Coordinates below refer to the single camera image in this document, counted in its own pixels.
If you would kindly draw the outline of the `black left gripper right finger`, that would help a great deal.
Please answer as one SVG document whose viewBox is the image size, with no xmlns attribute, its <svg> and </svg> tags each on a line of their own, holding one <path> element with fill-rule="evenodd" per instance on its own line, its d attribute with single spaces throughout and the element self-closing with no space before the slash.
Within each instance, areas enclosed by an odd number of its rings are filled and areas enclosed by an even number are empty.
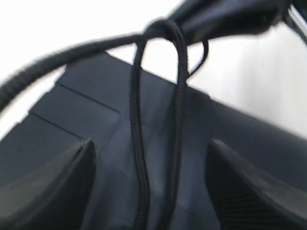
<svg viewBox="0 0 307 230">
<path fill-rule="evenodd" d="M 208 193 L 223 230 L 305 230 L 307 194 L 222 141 L 208 146 Z"/>
</svg>

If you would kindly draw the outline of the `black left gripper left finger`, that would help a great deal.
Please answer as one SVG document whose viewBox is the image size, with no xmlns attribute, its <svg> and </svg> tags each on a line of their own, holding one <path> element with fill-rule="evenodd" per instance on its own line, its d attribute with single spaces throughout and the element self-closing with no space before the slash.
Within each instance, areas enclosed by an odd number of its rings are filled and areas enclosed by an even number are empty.
<svg viewBox="0 0 307 230">
<path fill-rule="evenodd" d="M 2 230 L 79 230 L 96 175 L 96 151 L 77 142 L 0 189 Z"/>
</svg>

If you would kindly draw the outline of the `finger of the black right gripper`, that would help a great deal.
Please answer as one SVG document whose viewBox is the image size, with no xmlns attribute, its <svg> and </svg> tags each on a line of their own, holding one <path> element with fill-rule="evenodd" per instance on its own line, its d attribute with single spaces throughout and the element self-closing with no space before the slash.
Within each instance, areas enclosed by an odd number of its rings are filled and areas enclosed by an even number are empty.
<svg viewBox="0 0 307 230">
<path fill-rule="evenodd" d="M 280 22 L 286 0 L 187 0 L 170 16 L 187 43 L 231 35 L 258 35 Z"/>
</svg>

